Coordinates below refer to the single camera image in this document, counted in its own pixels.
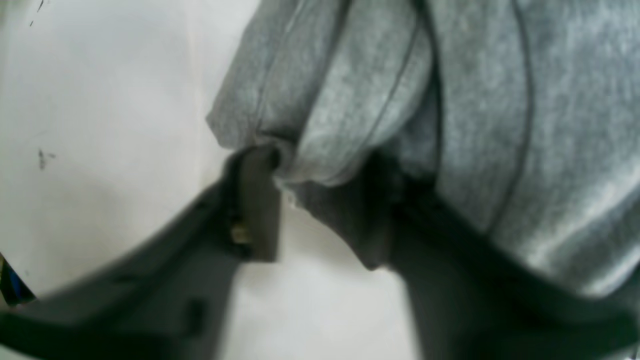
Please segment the right gripper black image-right right finger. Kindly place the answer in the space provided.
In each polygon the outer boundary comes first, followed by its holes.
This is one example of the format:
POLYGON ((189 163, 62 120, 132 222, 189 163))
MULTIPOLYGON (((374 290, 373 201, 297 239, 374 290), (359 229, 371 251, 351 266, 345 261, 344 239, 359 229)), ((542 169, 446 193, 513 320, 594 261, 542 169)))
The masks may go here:
POLYGON ((359 181, 359 258, 403 280, 425 360, 624 360, 638 349, 633 312, 522 269, 389 156, 374 152, 359 181))

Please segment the right gripper black image-right left finger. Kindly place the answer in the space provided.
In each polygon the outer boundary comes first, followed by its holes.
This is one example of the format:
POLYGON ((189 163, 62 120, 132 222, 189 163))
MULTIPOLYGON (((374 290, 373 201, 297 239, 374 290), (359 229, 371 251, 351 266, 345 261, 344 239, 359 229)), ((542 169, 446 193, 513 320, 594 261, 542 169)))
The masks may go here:
POLYGON ((218 182, 137 249, 1 313, 1 344, 42 360, 211 360, 243 262, 277 257, 271 145, 233 153, 218 182))

